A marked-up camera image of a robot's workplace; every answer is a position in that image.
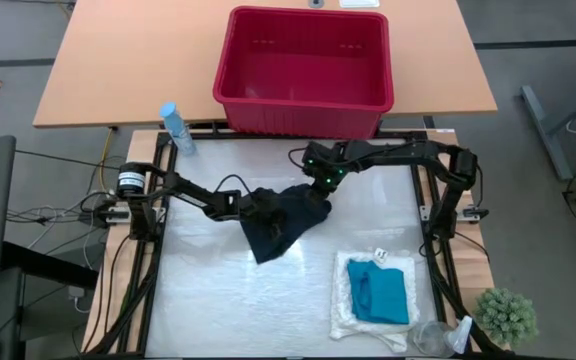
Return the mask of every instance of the dark cloth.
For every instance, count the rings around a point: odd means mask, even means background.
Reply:
[[[269,226],[253,222],[241,223],[257,264],[280,257],[299,239],[301,234],[326,220],[332,209],[330,202],[309,199],[307,197],[309,190],[310,185],[302,184],[289,187],[279,194],[279,204],[286,212],[286,220],[276,239],[273,239]]]

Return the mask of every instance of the blue towel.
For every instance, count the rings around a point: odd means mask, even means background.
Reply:
[[[347,265],[352,296],[352,313],[357,319],[407,325],[408,304],[404,273],[381,269],[373,261],[350,260]]]

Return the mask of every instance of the wooden desk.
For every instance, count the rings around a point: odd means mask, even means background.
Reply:
[[[212,96],[230,11],[307,8],[307,0],[80,0],[33,125],[161,123],[175,101],[190,122],[224,119]],[[339,9],[326,0],[325,9]],[[455,0],[387,0],[398,115],[493,112],[486,76]]]
[[[130,149],[128,151],[127,159],[128,161],[144,161],[152,162],[157,139],[158,131],[142,130],[135,131],[132,137],[132,142],[130,143]],[[444,142],[447,144],[456,144],[457,137],[453,130],[436,130],[428,131],[428,137],[431,140],[436,140]],[[447,165],[447,158],[443,158],[442,161]],[[420,175],[422,179],[426,179],[426,174],[423,168],[420,168]],[[424,191],[424,197],[426,204],[432,203],[428,182],[422,180],[422,189]],[[465,206],[472,204],[472,196],[470,192],[465,193],[461,199],[460,206]],[[457,231],[475,240],[477,243],[483,245],[483,240],[481,238],[481,231],[479,225],[471,225],[465,223],[457,224]],[[102,301],[101,318],[99,321],[98,329],[91,342],[91,348],[98,343],[98,341],[103,336],[103,328],[105,323],[106,315],[106,305],[109,293],[109,282],[110,282],[110,264],[113,257],[119,247],[121,241],[128,235],[127,225],[118,225],[110,230],[108,235],[108,242],[106,245],[106,254],[104,257],[104,271],[102,273],[103,279],[103,294],[104,298]],[[463,298],[463,303],[469,312],[475,307],[475,298],[481,294],[485,289],[494,287],[492,273],[490,272],[490,266],[486,259],[486,256],[481,252],[480,249],[471,245],[468,241],[463,238],[456,236],[451,240],[451,248],[453,259],[455,263],[455,268],[457,271],[457,278],[461,288],[461,295]],[[128,241],[121,249],[121,253],[117,258],[117,263],[115,264],[115,275],[113,280],[112,288],[112,299],[110,304],[109,313],[109,323],[114,323],[119,310],[121,308],[122,297],[130,281],[130,274],[133,266],[133,260],[135,256],[136,242]],[[144,270],[148,266],[150,258],[146,255],[147,259],[144,261]],[[95,322],[97,319],[97,310],[99,306],[99,301],[101,301],[99,294],[101,282],[97,282],[97,289],[93,299],[93,304],[91,307],[90,315],[88,318],[88,325],[86,327],[86,333],[84,336],[84,344],[88,341],[92,334],[92,330],[95,327]],[[451,319],[454,325],[456,321],[454,320],[454,313],[451,311],[450,305],[445,304],[446,313],[449,319]],[[141,307],[137,309],[135,315],[133,316],[132,326],[131,326],[131,336],[128,342],[128,350],[135,350],[137,346],[137,334],[139,333],[139,326],[141,324]]]

